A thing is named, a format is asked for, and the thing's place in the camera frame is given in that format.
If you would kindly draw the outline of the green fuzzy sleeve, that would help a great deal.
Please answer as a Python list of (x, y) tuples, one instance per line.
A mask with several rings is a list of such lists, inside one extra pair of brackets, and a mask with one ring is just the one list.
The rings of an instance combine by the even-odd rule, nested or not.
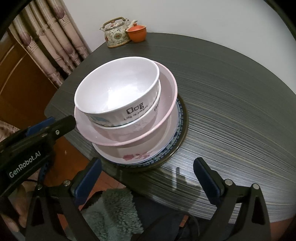
[(133, 195), (126, 188), (102, 192), (82, 215), (99, 240), (131, 240), (144, 231)]

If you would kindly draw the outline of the white bowl rabbit print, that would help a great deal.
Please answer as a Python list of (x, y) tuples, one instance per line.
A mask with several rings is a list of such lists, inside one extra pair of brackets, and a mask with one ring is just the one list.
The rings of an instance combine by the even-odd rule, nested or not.
[(156, 100), (154, 101), (154, 103), (150, 107), (150, 109), (143, 116), (141, 116), (137, 120), (132, 121), (131, 123), (128, 123), (128, 124), (122, 125), (122, 126), (105, 127), (105, 126), (102, 126), (102, 125), (99, 125), (99, 124), (95, 123), (92, 120), (91, 121), (92, 125), (95, 126), (95, 127), (98, 127), (98, 128), (102, 128), (104, 130), (120, 130), (120, 129), (125, 130), (125, 129), (128, 129), (128, 128), (132, 128), (132, 126), (139, 126), (139, 128), (143, 128), (144, 126), (146, 126), (148, 123), (150, 123), (156, 117), (156, 114), (158, 112), (160, 96), (161, 96), (161, 88), (159, 88)]

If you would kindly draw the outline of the white plate pink flowers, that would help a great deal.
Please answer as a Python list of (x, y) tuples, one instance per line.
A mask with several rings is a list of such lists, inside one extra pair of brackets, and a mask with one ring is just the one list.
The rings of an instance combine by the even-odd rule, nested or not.
[(93, 144), (93, 147), (107, 161), (118, 165), (137, 165), (159, 154), (177, 136), (181, 117), (181, 106), (177, 99), (167, 122), (157, 131), (155, 136), (144, 143), (121, 148), (103, 147), (97, 144)]

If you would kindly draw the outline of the white bowl dog print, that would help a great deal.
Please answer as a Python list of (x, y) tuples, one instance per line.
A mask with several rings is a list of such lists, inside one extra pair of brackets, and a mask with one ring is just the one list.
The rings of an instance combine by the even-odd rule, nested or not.
[(74, 104), (98, 125), (126, 125), (143, 116), (156, 101), (159, 74), (156, 63), (144, 57), (109, 61), (81, 81)]

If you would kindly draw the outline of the floral ceramic teapot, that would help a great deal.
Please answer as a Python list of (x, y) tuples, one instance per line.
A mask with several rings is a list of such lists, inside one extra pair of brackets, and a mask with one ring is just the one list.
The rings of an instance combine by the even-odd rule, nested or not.
[(116, 48), (131, 41), (126, 30), (133, 27), (137, 20), (130, 21), (124, 17), (107, 21), (100, 28), (104, 32), (104, 39), (108, 48)]

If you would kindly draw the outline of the beige patterned curtain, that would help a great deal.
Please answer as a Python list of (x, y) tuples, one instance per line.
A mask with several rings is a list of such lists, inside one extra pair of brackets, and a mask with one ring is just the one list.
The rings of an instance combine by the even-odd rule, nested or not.
[(9, 30), (55, 87), (89, 56), (61, 1), (30, 1)]

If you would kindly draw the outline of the large pink bowl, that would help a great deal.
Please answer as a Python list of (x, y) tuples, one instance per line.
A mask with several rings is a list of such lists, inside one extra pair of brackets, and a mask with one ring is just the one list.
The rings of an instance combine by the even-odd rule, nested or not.
[(106, 128), (101, 128), (92, 123), (86, 114), (75, 108), (74, 117), (81, 135), (98, 146), (127, 148), (140, 145), (149, 140), (159, 140), (165, 134), (165, 131), (172, 130), (177, 125), (177, 82), (168, 68), (158, 62), (156, 62), (156, 65), (159, 67), (161, 92), (156, 115), (150, 123), (140, 131), (132, 127), (132, 132), (127, 135), (128, 140), (118, 141), (115, 138), (121, 140), (123, 136), (109, 133)]

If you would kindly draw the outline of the orange teacup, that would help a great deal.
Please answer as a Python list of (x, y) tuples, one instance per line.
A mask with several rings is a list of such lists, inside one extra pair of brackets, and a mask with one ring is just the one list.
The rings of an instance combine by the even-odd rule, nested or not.
[(139, 43), (145, 41), (147, 36), (147, 27), (145, 25), (133, 24), (133, 26), (128, 28), (126, 32), (134, 43)]

